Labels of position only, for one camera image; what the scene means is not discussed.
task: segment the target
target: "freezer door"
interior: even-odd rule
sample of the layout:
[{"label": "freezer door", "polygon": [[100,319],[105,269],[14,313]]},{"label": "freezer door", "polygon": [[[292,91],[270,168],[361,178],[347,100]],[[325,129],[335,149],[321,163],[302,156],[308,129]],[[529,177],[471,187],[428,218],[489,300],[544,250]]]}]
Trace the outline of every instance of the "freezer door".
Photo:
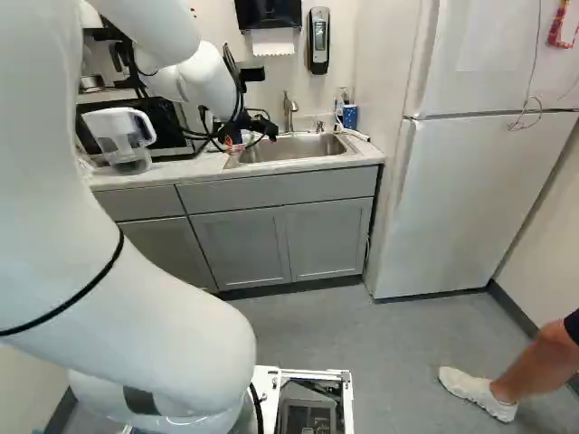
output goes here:
[{"label": "freezer door", "polygon": [[521,109],[535,51],[538,2],[424,0],[405,115]]},{"label": "freezer door", "polygon": [[375,297],[484,287],[578,116],[545,114],[518,132],[508,115],[404,121],[412,149]]},{"label": "freezer door", "polygon": [[[579,39],[572,49],[545,44],[560,0],[543,0],[541,36],[538,45],[536,73],[531,90],[545,109],[579,109]],[[569,41],[579,24],[579,2],[567,7],[563,39]]]}]

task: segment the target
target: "white sneaker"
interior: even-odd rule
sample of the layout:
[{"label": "white sneaker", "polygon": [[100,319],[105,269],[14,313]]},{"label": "white sneaker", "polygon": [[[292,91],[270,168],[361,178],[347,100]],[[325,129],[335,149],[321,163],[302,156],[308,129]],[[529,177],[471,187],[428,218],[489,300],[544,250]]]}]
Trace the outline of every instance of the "white sneaker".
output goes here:
[{"label": "white sneaker", "polygon": [[489,388],[489,379],[471,377],[448,366],[443,366],[439,370],[438,378],[446,390],[454,396],[474,402],[501,422],[512,422],[517,414],[516,404],[506,404],[494,397]]}]

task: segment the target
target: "kitchen sink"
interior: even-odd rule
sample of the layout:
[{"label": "kitchen sink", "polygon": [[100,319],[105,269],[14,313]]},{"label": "kitchen sink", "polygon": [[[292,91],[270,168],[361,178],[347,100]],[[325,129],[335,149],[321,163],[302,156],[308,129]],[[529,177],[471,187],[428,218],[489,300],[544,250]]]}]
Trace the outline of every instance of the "kitchen sink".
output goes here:
[{"label": "kitchen sink", "polygon": [[256,145],[249,144],[240,155],[230,157],[225,168],[357,153],[346,139],[331,133],[288,133],[278,136],[276,142],[264,138]]}]

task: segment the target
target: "gray floor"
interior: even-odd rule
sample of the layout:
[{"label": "gray floor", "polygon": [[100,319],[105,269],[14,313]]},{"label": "gray floor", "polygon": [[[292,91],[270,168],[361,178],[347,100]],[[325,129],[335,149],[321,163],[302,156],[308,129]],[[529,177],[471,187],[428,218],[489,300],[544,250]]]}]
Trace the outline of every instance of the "gray floor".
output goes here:
[{"label": "gray floor", "polygon": [[[232,303],[253,324],[258,363],[354,373],[356,434],[579,432],[579,400],[567,389],[525,402],[502,425],[438,384],[441,364],[492,376],[527,344],[489,295],[374,305],[351,286]],[[67,434],[115,432],[86,418],[81,411],[82,429]]]}]

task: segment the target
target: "baseboard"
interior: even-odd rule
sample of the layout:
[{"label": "baseboard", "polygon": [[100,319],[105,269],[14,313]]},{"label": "baseboard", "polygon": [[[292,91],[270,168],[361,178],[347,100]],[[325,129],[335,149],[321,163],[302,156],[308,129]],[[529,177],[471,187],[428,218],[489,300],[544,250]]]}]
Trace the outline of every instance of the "baseboard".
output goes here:
[{"label": "baseboard", "polygon": [[284,283],[267,287],[234,289],[220,292],[214,296],[223,301],[239,300],[243,298],[257,298],[278,296],[281,294],[293,294],[296,292],[316,291],[335,287],[351,287],[363,283],[361,276],[347,276],[343,278],[323,278],[320,280],[307,280],[296,283]]},{"label": "baseboard", "polygon": [[458,297],[458,296],[469,296],[472,294],[482,294],[482,293],[487,292],[488,290],[489,290],[488,287],[472,288],[472,289],[459,289],[457,291],[433,292],[431,294],[416,294],[413,296],[375,298],[373,301],[377,305],[384,305],[384,304],[388,304],[388,303],[402,303],[405,301],[430,300],[432,298],[448,298],[448,297]]},{"label": "baseboard", "polygon": [[62,395],[61,401],[56,406],[56,410],[48,421],[46,428],[44,428],[43,434],[62,434],[74,412],[74,409],[76,408],[77,403],[78,401],[76,396],[74,396],[74,393],[72,393],[72,390],[69,387]]},{"label": "baseboard", "polygon": [[[530,337],[536,336],[539,328],[536,324],[521,310],[518,304],[513,300],[509,294],[500,286],[494,279],[488,284],[489,294],[497,300],[497,303],[501,305],[507,314],[512,318],[515,323]],[[575,394],[579,396],[579,375],[575,375],[568,383]]]}]

